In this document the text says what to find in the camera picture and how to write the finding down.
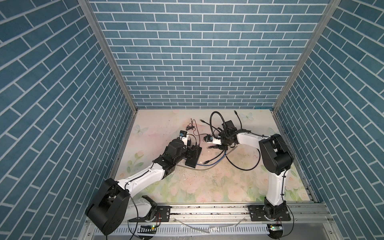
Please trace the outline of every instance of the perforated metal strip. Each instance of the perforated metal strip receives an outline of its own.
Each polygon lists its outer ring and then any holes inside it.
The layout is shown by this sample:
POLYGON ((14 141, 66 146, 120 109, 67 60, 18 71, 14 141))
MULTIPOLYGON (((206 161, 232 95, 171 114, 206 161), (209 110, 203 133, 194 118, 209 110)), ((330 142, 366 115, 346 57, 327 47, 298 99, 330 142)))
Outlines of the perforated metal strip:
MULTIPOLYGON (((212 227, 212 225, 207 224, 190 224, 190 226, 195 228, 200 228, 209 233, 201 232, 190 227, 186 227, 182 224, 163 224, 157 228, 155 236, 157 237, 181 237, 181 236, 198 236, 198 235, 248 235, 248 234, 269 234, 267 229, 267 224, 240 224, 238 226, 231 227, 212 227)), ((131 231, 135 230, 135 225, 130 226, 131 231)), ((140 227, 137 228, 141 232, 148 232, 150 230, 144 230, 140 227)), ((103 235, 102 232, 96 228, 94 235, 103 235)), ((128 230, 128 226, 123 225, 119 226, 113 233, 110 235, 131 235, 128 230)), ((153 236, 151 233, 140 233, 142 236, 153 236)))

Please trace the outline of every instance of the metal rail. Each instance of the metal rail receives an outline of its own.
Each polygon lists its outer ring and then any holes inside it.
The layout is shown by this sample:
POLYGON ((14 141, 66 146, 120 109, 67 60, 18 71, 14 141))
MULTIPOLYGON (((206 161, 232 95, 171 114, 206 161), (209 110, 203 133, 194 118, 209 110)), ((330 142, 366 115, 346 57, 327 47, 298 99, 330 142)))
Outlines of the metal rail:
POLYGON ((85 18, 88 20, 88 23, 91 26, 93 33, 95 34, 95 37, 101 47, 101 50, 104 52, 104 55, 109 63, 109 66, 112 69, 113 74, 116 77, 117 82, 120 85, 122 92, 124 93, 124 96, 126 97, 133 112, 136 113, 137 107, 135 105, 135 102, 133 101, 128 91, 127 84, 125 83, 124 78, 121 75, 119 67, 115 61, 115 58, 113 57, 111 49, 108 46, 107 40, 105 39, 105 36, 100 28, 100 25, 97 21, 95 13, 92 10, 91 4, 89 3, 88 0, 78 0, 78 2, 80 4, 82 11, 84 12, 85 18))
POLYGON ((327 26, 329 20, 331 19, 340 1, 341 0, 329 1, 327 7, 324 10, 323 15, 321 16, 319 23, 316 25, 310 39, 308 40, 307 45, 305 46, 303 53, 300 55, 299 59, 297 60, 296 65, 292 69, 291 75, 288 77, 288 80, 285 83, 283 89, 281 90, 280 95, 277 97, 277 100, 273 105, 274 111, 277 111, 277 109, 279 109, 285 96, 288 94, 289 89, 292 87, 293 83, 295 82, 297 76, 299 75, 301 69, 303 68, 305 62, 307 61, 309 55, 311 54, 313 48, 315 47, 317 41, 319 40, 321 34, 323 33, 325 27, 327 26))

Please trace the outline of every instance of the floor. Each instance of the floor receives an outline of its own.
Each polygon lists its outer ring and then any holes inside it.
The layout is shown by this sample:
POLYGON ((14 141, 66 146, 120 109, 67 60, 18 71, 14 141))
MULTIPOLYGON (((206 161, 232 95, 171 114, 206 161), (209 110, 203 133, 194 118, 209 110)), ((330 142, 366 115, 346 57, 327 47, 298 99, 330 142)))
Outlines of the floor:
MULTIPOLYGON (((139 110, 133 129, 124 150, 119 165, 116 180, 128 177, 152 164, 152 160, 164 152, 165 147, 175 139, 180 130, 196 119, 199 133, 210 133, 209 125, 199 119, 209 122, 210 114, 214 110, 139 110)), ((232 120, 239 129, 240 123, 233 110, 218 110, 225 121, 232 120)), ((243 128, 258 134, 272 135, 279 133, 272 114, 269 110, 245 109, 237 110, 243 128)), ((218 115, 212 118, 212 125, 221 127, 218 115)), ((199 163, 209 160, 221 151, 207 149, 211 144, 201 138, 203 148, 199 163)), ((258 160, 257 149, 237 145, 228 158, 242 168, 253 167, 258 160)), ((287 201, 307 201, 309 197, 294 165, 287 176, 285 199, 287 201)), ((233 167, 226 159, 208 171, 193 171, 176 167, 168 177, 147 188, 135 198, 148 195, 158 203, 181 202, 253 202, 263 201, 268 190, 268 173, 262 161, 251 171, 241 171, 233 167)))

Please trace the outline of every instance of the black cable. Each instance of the black cable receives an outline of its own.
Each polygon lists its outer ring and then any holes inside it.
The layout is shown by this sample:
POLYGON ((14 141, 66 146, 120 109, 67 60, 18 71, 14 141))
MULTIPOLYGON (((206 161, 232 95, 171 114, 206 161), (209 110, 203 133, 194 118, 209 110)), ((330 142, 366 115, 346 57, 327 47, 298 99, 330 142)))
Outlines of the black cable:
MULTIPOLYGON (((207 124, 207 125, 209 125, 209 126, 211 126, 209 123, 207 123, 206 121, 204 121, 204 120, 202 120, 202 119, 200 119, 200 122, 203 122, 203 123, 205 123, 205 124, 207 124)), ((215 130, 217 130, 218 132, 222 132, 223 130, 221 129, 221 128, 219 128, 219 127, 214 127, 214 126, 212 126, 215 130)))
POLYGON ((212 116, 213 116, 215 113, 218 114, 218 115, 220 116, 221 120, 223 121, 223 131, 224 131, 224 135, 227 136, 227 125, 225 124, 225 120, 224 120, 223 116, 222 116, 221 113, 219 113, 218 111, 214 111, 213 113, 211 113, 211 116, 210 116, 210 118, 209 118, 209 126, 210 126, 210 128, 211 128, 212 136, 213 136, 214 138, 216 138, 216 136, 215 136, 215 134, 214 134, 214 130, 212 129, 212 116))
POLYGON ((261 159, 261 153, 260 153, 260 150, 259 150, 258 148, 256 148, 256 149, 257 149, 257 151, 259 151, 259 161, 257 161, 256 165, 255 165, 253 168, 250 168, 250 169, 239 168, 238 166, 236 166, 235 164, 233 164, 233 163, 231 162, 231 160, 229 160, 229 158, 228 158, 227 156, 225 156, 225 157, 227 158, 227 160, 229 161, 229 163, 232 164, 235 168, 240 169, 240 170, 242 170, 242 171, 251 171, 251 170, 253 170, 255 167, 257 167, 257 165, 259 165, 259 162, 260 162, 260 159, 261 159))
POLYGON ((221 154, 223 154, 223 152, 224 152, 224 150, 223 150, 219 155, 217 155, 216 157, 212 158, 211 160, 208 160, 208 161, 203 162, 203 164, 207 164, 207 163, 209 163, 210 161, 215 160, 215 159, 218 158, 221 154))
POLYGON ((239 118, 239 115, 237 115, 237 111, 236 111, 236 110, 234 110, 234 111, 235 111, 235 114, 236 114, 237 118, 239 119, 239 122, 240 122, 240 129, 242 129, 242 128, 243 128, 243 124, 241 124, 241 120, 240 120, 240 118, 239 118))
POLYGON ((192 125, 193 125, 193 121, 195 121, 195 125, 196 125, 196 130, 197 130, 197 135, 199 136, 199 145, 201 143, 201 139, 200 139, 200 133, 199 133, 199 129, 197 127, 197 123, 196 123, 196 120, 191 118, 191 122, 192 122, 192 125))
POLYGON ((196 137, 195 137, 195 135, 193 135, 193 134, 190 134, 192 137, 194 137, 195 138, 195 145, 197 145, 197 140, 196 140, 196 137))
POLYGON ((195 129, 195 126, 193 126, 192 123, 188 124, 188 126, 185 127, 186 131, 191 130, 191 129, 195 129))
POLYGON ((132 236, 131 236, 131 238, 130 238, 129 240, 131 240, 131 239, 133 238, 133 236, 135 236, 135 237, 137 237, 137 238, 140 239, 140 237, 138 237, 138 236, 136 236, 136 235, 134 234, 134 233, 136 232, 136 230, 137 230, 137 225, 139 224, 139 211, 138 211, 138 209, 137 209, 136 203, 135 203, 134 200, 132 199, 132 196, 130 195, 129 197, 131 198, 131 200, 132 200, 132 202, 133 202, 133 205, 135 205, 136 213, 137 213, 136 227, 135 227, 135 230, 134 230, 133 232, 132 232, 131 229, 129 228, 129 220, 127 220, 128 230, 132 233, 132 236))
POLYGON ((145 173, 143 173, 141 176, 138 176, 138 177, 136 177, 136 178, 134 178, 134 179, 132 179, 132 180, 130 180, 130 181, 128 181, 127 183, 125 183, 125 186, 124 186, 124 189, 127 189, 127 184, 129 184, 130 182, 132 182, 133 180, 136 180, 136 179, 138 179, 139 177, 142 177, 142 176, 144 176, 147 172, 149 172, 149 170, 148 171, 146 171, 145 173))
POLYGON ((282 198, 282 200, 284 201, 284 204, 287 206, 287 208, 289 209, 289 211, 290 211, 291 214, 292 214, 293 224, 292 224, 292 229, 291 229, 291 231, 290 231, 288 234, 286 234, 286 235, 284 235, 284 236, 281 236, 281 237, 286 237, 286 236, 290 235, 291 232, 293 231, 294 226, 295 226, 295 217, 293 216, 293 213, 292 213, 290 207, 287 205, 286 201, 285 201, 284 198, 283 198, 283 197, 284 197, 284 193, 283 193, 283 191, 284 191, 284 179, 286 178, 285 174, 287 173, 287 171, 288 171, 288 170, 285 170, 285 172, 284 172, 284 174, 283 174, 283 186, 282 186, 282 188, 281 188, 281 198, 282 198))
POLYGON ((287 206, 287 208, 289 209, 289 211, 290 211, 291 214, 292 214, 293 223, 292 223, 292 229, 291 229, 291 231, 290 231, 288 234, 286 234, 286 235, 284 235, 284 236, 281 236, 281 237, 286 237, 286 236, 290 235, 291 232, 293 231, 293 228, 295 227, 295 217, 293 216, 293 212, 291 211, 290 207, 289 207, 287 204, 285 204, 285 205, 287 206))

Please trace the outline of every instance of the black mounting plate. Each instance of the black mounting plate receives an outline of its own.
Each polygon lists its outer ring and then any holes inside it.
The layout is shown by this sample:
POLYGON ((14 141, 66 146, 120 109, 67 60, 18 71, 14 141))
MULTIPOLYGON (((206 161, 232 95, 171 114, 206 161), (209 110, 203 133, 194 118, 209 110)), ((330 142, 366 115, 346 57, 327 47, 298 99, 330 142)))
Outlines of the black mounting plate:
MULTIPOLYGON (((157 206, 156 212, 160 213, 161 222, 169 222, 170 206, 157 206)), ((133 218, 129 222, 145 222, 145 217, 133 218)))
MULTIPOLYGON (((251 216, 252 222, 261 222, 261 221, 274 221, 275 219, 268 219, 264 214, 264 205, 249 205, 248 210, 251 216)), ((291 216, 289 215, 288 209, 284 206, 284 209, 279 214, 281 221, 290 221, 291 216)))
POLYGON ((185 165, 188 167, 196 168, 197 161, 199 160, 200 153, 202 148, 200 145, 192 146, 187 151, 187 156, 185 157, 187 160, 185 161, 185 165))

